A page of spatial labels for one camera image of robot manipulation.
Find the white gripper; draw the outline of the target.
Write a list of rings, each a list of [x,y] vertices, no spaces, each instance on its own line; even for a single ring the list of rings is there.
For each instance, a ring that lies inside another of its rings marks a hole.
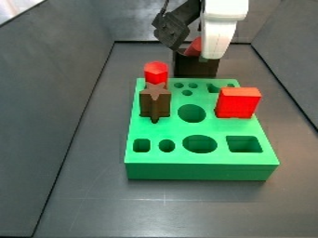
[[[203,0],[202,56],[209,60],[222,58],[231,43],[237,24],[245,20],[249,0]]]

